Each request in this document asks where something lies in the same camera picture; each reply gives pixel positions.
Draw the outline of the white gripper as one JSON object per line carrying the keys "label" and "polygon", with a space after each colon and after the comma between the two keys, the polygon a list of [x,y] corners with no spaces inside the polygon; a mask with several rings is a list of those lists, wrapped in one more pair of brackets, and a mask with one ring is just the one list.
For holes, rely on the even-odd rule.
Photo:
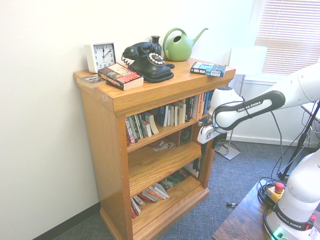
{"label": "white gripper", "polygon": [[197,141],[201,143],[201,155],[205,156],[207,151],[207,142],[213,139],[211,148],[215,149],[217,145],[217,132],[212,125],[202,126],[199,130]]}

